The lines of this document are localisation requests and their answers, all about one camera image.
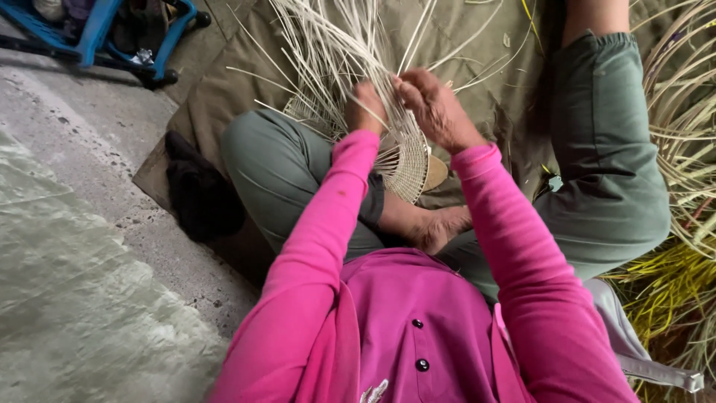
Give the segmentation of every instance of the green pants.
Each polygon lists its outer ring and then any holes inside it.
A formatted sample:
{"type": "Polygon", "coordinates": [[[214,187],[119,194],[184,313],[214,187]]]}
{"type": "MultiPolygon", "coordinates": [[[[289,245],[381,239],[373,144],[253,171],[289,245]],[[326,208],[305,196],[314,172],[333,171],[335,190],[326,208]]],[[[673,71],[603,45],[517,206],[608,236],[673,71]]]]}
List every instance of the green pants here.
{"type": "MultiPolygon", "coordinates": [[[[656,247],[669,232],[669,199],[649,141],[642,64],[634,38],[586,33],[554,61],[552,146],[564,185],[534,207],[583,280],[656,247]]],[[[222,153],[248,213],[279,251],[331,161],[328,143],[270,110],[237,117],[222,153]]],[[[374,232],[382,211],[379,178],[369,179],[347,260],[384,247],[374,232]]],[[[474,231],[437,254],[496,298],[498,287],[474,231]]]]}

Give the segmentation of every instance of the black wheel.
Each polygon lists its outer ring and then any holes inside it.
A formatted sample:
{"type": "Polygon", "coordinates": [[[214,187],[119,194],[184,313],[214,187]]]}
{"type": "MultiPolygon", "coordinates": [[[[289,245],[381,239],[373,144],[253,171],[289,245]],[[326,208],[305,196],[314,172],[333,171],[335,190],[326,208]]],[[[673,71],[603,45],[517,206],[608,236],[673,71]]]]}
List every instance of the black wheel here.
{"type": "Polygon", "coordinates": [[[206,28],[211,24],[211,14],[206,11],[197,11],[194,19],[198,28],[206,28]]]}
{"type": "Polygon", "coordinates": [[[164,78],[162,78],[162,85],[176,84],[179,81],[179,73],[176,70],[164,70],[164,78]]]}

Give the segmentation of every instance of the bare foot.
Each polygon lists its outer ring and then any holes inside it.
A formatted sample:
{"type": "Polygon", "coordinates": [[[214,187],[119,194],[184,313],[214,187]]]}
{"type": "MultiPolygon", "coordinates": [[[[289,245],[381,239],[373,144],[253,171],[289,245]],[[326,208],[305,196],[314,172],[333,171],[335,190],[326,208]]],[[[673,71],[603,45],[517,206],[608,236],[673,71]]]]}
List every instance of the bare foot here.
{"type": "Polygon", "coordinates": [[[417,249],[434,255],[452,238],[472,227],[473,220],[467,206],[445,207],[426,214],[421,223],[413,227],[408,240],[417,249]]]}

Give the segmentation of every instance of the concrete floor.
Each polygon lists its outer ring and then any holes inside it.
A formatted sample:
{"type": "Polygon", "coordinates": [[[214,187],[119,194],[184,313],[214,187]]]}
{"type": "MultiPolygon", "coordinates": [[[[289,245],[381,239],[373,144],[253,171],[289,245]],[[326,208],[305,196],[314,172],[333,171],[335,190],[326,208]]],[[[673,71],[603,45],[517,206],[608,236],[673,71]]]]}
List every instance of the concrete floor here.
{"type": "MultiPolygon", "coordinates": [[[[0,33],[10,32],[16,31],[0,21],[0,33]]],[[[75,72],[46,57],[3,49],[0,94],[0,130],[92,203],[160,281],[230,337],[256,303],[256,291],[191,242],[131,182],[177,104],[124,72],[75,72]]]]}

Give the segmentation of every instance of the woman's left hand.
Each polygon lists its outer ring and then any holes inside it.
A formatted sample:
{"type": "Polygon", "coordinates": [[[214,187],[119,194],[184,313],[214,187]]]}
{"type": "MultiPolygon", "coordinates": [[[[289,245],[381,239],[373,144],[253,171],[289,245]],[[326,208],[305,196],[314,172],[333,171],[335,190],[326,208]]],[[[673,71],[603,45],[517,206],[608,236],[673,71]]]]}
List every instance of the woman's left hand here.
{"type": "MultiPolygon", "coordinates": [[[[375,87],[370,81],[361,81],[353,87],[353,96],[363,104],[364,107],[370,109],[375,116],[388,123],[388,115],[385,112],[383,101],[375,92],[375,87]]],[[[383,123],[376,119],[373,114],[358,105],[354,100],[349,100],[346,104],[346,123],[348,131],[369,130],[379,135],[383,132],[383,123]]]]}

